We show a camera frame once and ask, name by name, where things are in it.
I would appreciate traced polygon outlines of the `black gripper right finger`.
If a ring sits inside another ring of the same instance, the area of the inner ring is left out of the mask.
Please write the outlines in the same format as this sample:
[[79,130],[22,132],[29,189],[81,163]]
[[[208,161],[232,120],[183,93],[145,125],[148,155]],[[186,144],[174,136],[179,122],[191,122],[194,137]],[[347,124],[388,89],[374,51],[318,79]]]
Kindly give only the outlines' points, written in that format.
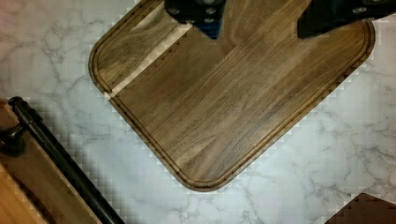
[[297,21],[301,39],[326,34],[355,21],[394,14],[396,0],[312,0]]

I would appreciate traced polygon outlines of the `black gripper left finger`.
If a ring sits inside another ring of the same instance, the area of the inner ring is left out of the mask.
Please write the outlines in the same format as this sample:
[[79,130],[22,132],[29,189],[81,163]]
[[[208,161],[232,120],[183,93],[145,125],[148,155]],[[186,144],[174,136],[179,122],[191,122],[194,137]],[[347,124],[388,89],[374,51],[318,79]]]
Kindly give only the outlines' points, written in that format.
[[189,23],[211,39],[219,37],[226,0],[164,0],[165,11],[179,23]]

